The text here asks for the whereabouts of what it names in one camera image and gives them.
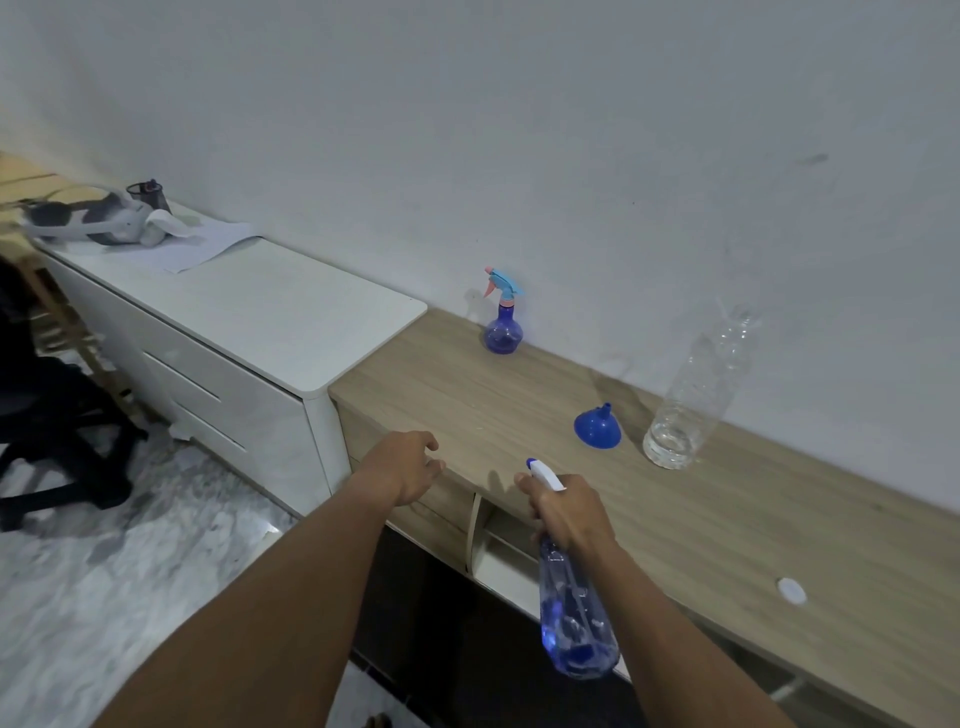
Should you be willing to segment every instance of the white cabinet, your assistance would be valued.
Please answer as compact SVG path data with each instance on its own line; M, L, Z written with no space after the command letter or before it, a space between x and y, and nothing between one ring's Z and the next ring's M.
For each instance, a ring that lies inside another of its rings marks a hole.
M259 239L181 274L95 243L43 252L134 394L300 514L349 475L327 385L426 310Z

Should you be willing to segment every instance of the white wall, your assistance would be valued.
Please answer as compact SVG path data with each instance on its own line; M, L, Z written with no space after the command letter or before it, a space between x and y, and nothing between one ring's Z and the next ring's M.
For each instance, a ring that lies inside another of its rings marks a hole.
M478 320L501 267L655 391L754 300L730 419L960 510L955 0L0 5L0 147Z

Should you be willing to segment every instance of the human hand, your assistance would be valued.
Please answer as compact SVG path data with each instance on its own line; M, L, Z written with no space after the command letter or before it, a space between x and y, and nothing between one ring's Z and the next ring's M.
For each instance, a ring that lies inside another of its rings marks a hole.
M616 542L607 509L582 475L558 475L565 491L553 491L529 473L514 475L516 486L530 498L533 516L543 521L534 538L546 531L564 551L584 555L605 542Z
M412 503L430 488L446 463L423 449L440 445L430 432L390 432L364 455L354 475L367 478L390 498L391 505Z

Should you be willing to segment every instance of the plastic water bottle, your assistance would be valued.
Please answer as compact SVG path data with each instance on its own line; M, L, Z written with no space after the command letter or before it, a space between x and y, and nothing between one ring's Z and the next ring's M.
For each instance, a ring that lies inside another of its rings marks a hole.
M643 438L643 451L662 468L693 462L750 370L759 317L741 305L693 342Z
M527 460L527 468L548 488L564 490L539 460ZM553 667L577 680L603 677L620 660L610 618L596 590L549 536L540 541L540 639Z

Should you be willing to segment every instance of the blue spray bottle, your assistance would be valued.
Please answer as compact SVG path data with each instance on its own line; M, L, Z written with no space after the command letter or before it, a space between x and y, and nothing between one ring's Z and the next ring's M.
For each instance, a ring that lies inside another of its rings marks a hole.
M500 289L500 309L496 319L484 331L484 344L493 353L513 353L523 339L523 329L514 321L514 296L521 295L523 291L495 268L488 266L484 270L490 275L490 284L483 297L487 298L494 288Z
M547 488L566 490L539 460L527 460L527 468ZM540 541L540 639L553 667L576 680L603 677L620 660L610 618L596 590L549 536Z

